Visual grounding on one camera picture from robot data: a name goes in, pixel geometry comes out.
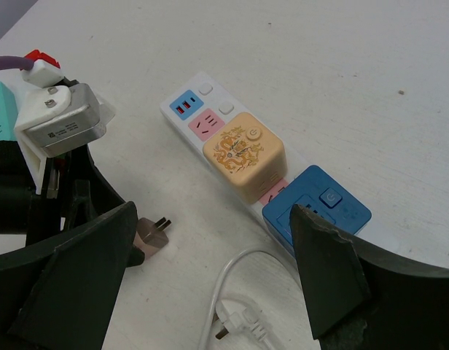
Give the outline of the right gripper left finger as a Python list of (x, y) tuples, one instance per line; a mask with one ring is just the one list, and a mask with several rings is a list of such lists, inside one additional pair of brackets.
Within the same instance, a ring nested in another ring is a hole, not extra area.
[(127, 202), (0, 254), (0, 349), (101, 349), (137, 220)]

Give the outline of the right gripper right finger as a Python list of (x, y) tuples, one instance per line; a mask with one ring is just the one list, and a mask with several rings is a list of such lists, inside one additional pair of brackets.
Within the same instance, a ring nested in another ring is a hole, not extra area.
[(322, 349), (449, 349), (449, 268), (394, 254), (299, 204), (289, 223)]

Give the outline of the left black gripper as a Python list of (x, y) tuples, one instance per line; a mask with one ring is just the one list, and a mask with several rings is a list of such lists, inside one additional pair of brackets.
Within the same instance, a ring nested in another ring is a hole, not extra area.
[(125, 200), (95, 166), (87, 145), (46, 161), (44, 186), (28, 210), (26, 264), (45, 263), (53, 255), (51, 241), (117, 208)]

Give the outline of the pink small plug adapter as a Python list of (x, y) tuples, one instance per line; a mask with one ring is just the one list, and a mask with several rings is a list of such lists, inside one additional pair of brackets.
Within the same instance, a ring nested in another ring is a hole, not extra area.
[(156, 222), (142, 217), (136, 226), (134, 246), (144, 253), (144, 259), (148, 260), (164, 248), (169, 239), (165, 230), (171, 225), (171, 221), (162, 217)]

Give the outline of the blue cube socket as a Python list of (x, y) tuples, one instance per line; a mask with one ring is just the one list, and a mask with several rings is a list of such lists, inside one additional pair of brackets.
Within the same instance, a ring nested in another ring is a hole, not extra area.
[(328, 173), (311, 165), (262, 208), (268, 229), (290, 255), (294, 249), (289, 217), (295, 204), (353, 235), (372, 217), (371, 211)]

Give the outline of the beige cube socket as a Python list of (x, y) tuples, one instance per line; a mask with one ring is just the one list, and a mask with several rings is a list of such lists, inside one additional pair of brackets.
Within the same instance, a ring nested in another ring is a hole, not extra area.
[(288, 169), (282, 140), (248, 112), (212, 136), (203, 154), (248, 204), (256, 203)]

